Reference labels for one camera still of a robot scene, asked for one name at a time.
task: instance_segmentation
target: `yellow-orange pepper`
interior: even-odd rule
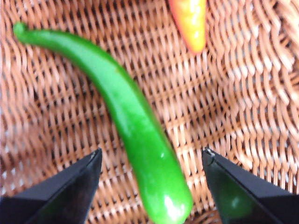
[[[206,0],[169,0],[169,4],[188,49],[201,52],[206,44]]]

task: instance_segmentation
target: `pepper tip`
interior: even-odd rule
[[[27,25],[23,22],[17,22],[14,24],[14,34],[19,38],[22,33],[27,30]]]

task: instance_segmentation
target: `pepper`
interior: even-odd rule
[[[157,224],[180,224],[193,201],[172,147],[137,84],[107,52],[77,35],[14,25],[23,42],[53,50],[78,66],[101,93],[136,176],[143,205]]]
[[[169,0],[169,5],[189,50],[201,52],[206,44],[206,0]]]

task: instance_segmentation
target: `woven wicker surface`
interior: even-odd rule
[[[187,223],[215,223],[201,149],[299,194],[299,2],[208,0],[192,56],[165,0],[1,0],[1,195],[97,147],[87,223],[145,223],[132,168],[100,94],[65,58],[16,41],[12,24],[70,31],[128,70],[165,128],[194,198]]]

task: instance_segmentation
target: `wicker basket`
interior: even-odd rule
[[[100,94],[12,24],[70,31],[125,66],[171,140],[192,191],[187,223],[217,223],[201,149],[299,194],[299,1],[208,0],[207,44],[186,49],[165,0],[1,0],[1,195],[103,149],[87,223],[147,223]]]

